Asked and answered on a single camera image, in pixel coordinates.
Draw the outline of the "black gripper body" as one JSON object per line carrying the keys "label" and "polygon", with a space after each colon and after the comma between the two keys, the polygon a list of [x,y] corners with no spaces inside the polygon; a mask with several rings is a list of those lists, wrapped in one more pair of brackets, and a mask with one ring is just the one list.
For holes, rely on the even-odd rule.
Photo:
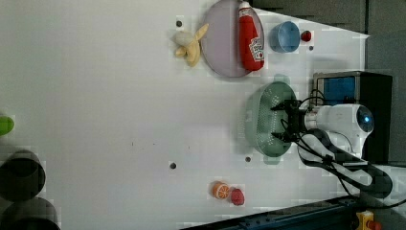
{"label": "black gripper body", "polygon": [[285,101],[285,113],[288,116],[287,128],[285,133],[289,142],[295,142],[302,133],[306,132],[305,127],[305,109],[300,109],[301,101]]}

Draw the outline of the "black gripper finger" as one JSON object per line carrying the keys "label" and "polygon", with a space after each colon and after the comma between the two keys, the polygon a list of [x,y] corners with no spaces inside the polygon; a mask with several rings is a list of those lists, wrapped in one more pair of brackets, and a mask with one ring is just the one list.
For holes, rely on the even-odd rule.
{"label": "black gripper finger", "polygon": [[271,107],[271,110],[272,111],[286,110],[286,108],[287,108],[286,102],[282,102],[282,103],[279,103],[279,104]]}
{"label": "black gripper finger", "polygon": [[274,137],[280,139],[280,140],[283,141],[283,142],[286,142],[286,140],[287,140],[284,132],[283,132],[283,133],[272,132],[271,134],[272,134]]}

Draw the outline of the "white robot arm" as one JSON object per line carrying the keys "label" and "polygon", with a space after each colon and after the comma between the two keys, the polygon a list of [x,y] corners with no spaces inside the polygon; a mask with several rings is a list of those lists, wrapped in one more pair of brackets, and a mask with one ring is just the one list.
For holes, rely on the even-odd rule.
{"label": "white robot arm", "polygon": [[297,145],[301,161],[335,175],[345,192],[354,187],[380,201],[378,209],[405,203],[405,170],[373,164],[362,158],[364,144],[374,130],[372,113],[362,104],[319,105],[302,109],[299,100],[272,107],[281,118],[274,137]]}

